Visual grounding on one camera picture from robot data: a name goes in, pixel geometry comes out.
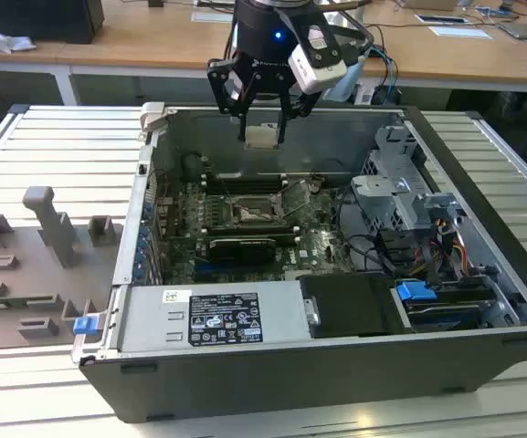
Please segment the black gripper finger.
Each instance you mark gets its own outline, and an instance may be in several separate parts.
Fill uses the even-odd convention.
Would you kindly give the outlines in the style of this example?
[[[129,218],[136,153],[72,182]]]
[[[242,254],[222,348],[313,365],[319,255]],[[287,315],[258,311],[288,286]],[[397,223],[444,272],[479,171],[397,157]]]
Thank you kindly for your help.
[[[206,75],[216,104],[222,114],[235,117],[239,120],[238,140],[246,140],[247,110],[241,96],[233,98],[227,89],[227,82],[231,74],[236,73],[235,59],[212,58],[207,62]]]
[[[321,91],[314,94],[302,93],[295,100],[291,100],[288,92],[279,95],[280,114],[278,119],[277,142],[284,142],[287,124],[298,117],[307,117],[321,96]]]

